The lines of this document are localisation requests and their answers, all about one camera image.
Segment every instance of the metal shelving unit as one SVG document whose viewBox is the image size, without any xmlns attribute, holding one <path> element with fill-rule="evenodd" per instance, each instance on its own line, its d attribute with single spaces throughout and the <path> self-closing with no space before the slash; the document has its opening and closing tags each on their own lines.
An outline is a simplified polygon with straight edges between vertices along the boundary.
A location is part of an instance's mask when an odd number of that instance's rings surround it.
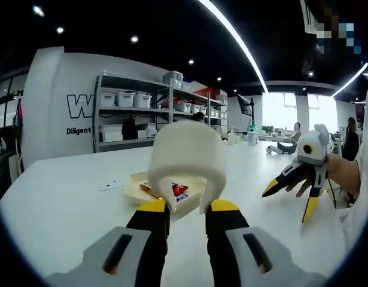
<svg viewBox="0 0 368 287">
<path fill-rule="evenodd" d="M 110 89 L 118 89 L 118 90 L 135 90 L 135 91 L 144 91 L 150 93 L 152 95 L 151 99 L 151 108 L 150 109 L 139 109 L 139 108 L 123 108 L 119 106 L 114 107 L 101 107 L 100 106 L 100 95 L 102 93 L 103 88 Z M 106 73 L 101 73 L 96 79 L 95 85 L 95 95 L 93 99 L 93 117 L 92 117 L 92 141 L 93 148 L 95 152 L 100 152 L 103 148 L 108 148 L 111 146 L 119 146 L 122 148 L 134 148 L 140 146 L 152 145 L 154 139 L 135 139 L 129 141 L 116 141 L 116 142 L 100 142 L 99 139 L 99 129 L 103 126 L 99 122 L 99 114 L 121 114 L 121 113 L 131 113 L 131 114 L 144 114 L 150 115 L 154 117 L 154 122 L 157 122 L 157 116 L 167 115 L 168 123 L 173 123 L 174 116 L 182 116 L 182 117 L 191 117 L 193 114 L 188 114 L 184 112 L 178 112 L 173 110 L 173 98 L 180 97 L 182 99 L 187 99 L 195 102 L 201 102 L 207 105 L 207 115 L 206 118 L 221 120 L 220 118 L 211 117 L 211 107 L 222 107 L 224 106 L 221 102 L 218 102 L 214 99 L 210 98 L 210 93 L 208 93 L 208 97 L 204 97 L 198 94 L 191 93 L 189 91 L 180 90 L 174 87 L 173 81 L 171 84 L 165 84 L 155 81 L 148 80 L 138 80 L 138 79 L 130 79 L 117 77 L 114 75 L 108 75 Z M 162 100 L 168 99 L 169 101 L 169 109 L 158 109 L 157 103 Z"/>
</svg>

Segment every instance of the black ceiling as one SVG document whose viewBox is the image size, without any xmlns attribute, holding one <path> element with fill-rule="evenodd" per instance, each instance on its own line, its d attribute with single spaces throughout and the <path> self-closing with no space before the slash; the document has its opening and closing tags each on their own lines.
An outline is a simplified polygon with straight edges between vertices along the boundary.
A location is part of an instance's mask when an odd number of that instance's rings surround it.
<svg viewBox="0 0 368 287">
<path fill-rule="evenodd" d="M 66 52 L 106 54 L 181 71 L 229 93 L 234 88 L 241 94 L 263 91 L 262 87 L 246 87 L 246 83 L 258 81 L 253 68 L 228 31 L 197 0 L 19 2 L 5 4 L 12 5 L 10 19 L 1 28 L 2 52 L 9 49 L 2 57 L 5 72 L 30 65 L 39 48 L 64 46 Z M 245 41 L 265 81 L 341 86 L 361 66 L 360 55 L 346 47 L 346 39 L 325 39 L 324 54 L 317 49 L 316 36 L 305 33 L 299 0 L 212 2 Z M 42 7 L 44 18 L 32 12 L 35 4 Z M 65 32 L 58 35 L 57 26 L 63 26 Z M 137 44 L 130 43 L 132 35 L 139 36 Z M 193 66 L 188 65 L 189 59 L 195 60 Z M 305 67 L 315 72 L 313 78 L 305 74 Z M 350 88 L 352 94 L 342 93 L 337 98 L 364 99 L 367 85 L 360 77 Z M 302 86 L 268 88 L 302 90 Z"/>
</svg>

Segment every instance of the bright window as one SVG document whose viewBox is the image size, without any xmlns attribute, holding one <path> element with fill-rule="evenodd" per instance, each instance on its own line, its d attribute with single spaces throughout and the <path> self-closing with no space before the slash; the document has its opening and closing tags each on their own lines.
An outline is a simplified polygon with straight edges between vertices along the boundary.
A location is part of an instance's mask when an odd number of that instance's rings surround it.
<svg viewBox="0 0 368 287">
<path fill-rule="evenodd" d="M 338 131 L 337 105 L 329 96 L 308 94 L 310 130 L 315 124 L 324 124 L 329 133 Z"/>
<path fill-rule="evenodd" d="M 262 94 L 262 125 L 293 130 L 297 122 L 297 104 L 294 93 Z"/>
</svg>

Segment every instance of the white tabletop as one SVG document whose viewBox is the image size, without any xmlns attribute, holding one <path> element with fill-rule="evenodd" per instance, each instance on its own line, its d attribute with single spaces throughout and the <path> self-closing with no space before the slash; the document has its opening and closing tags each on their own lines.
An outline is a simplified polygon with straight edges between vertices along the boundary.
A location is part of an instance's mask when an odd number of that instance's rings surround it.
<svg viewBox="0 0 368 287">
<path fill-rule="evenodd" d="M 322 195 L 309 222 L 301 224 L 307 192 L 299 199 L 295 191 L 262 198 L 268 183 L 294 158 L 267 154 L 270 144 L 225 146 L 227 185 L 221 197 L 237 204 L 250 226 L 261 227 L 289 248 L 301 268 L 329 276 L 345 256 L 333 204 Z M 37 161 L 12 184 L 0 201 L 2 216 L 42 277 L 70 271 L 81 263 L 83 250 L 115 226 L 127 224 L 136 206 L 118 188 L 99 190 L 146 171 L 151 149 Z M 198 209 L 171 224 L 168 245 L 163 286 L 212 285 L 205 217 Z"/>
</svg>

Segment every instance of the gray gripper casing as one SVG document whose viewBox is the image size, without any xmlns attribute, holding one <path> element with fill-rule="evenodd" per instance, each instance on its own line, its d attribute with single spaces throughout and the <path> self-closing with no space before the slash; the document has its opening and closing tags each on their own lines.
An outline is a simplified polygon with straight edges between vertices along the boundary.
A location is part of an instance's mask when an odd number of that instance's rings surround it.
<svg viewBox="0 0 368 287">
<path fill-rule="evenodd" d="M 254 236 L 270 261 L 271 269 L 262 273 L 245 238 Z M 257 227 L 227 230 L 226 236 L 236 256 L 242 287 L 318 287 L 325 277 L 308 273 L 291 260 L 290 251 L 267 232 Z"/>
<path fill-rule="evenodd" d="M 119 287 L 135 286 L 139 262 L 151 232 L 125 227 L 115 227 L 83 254 L 83 262 L 66 274 L 54 273 L 46 278 L 51 286 L 62 287 Z M 131 236 L 118 264 L 117 273 L 110 275 L 103 270 L 111 250 L 122 235 Z"/>
</svg>

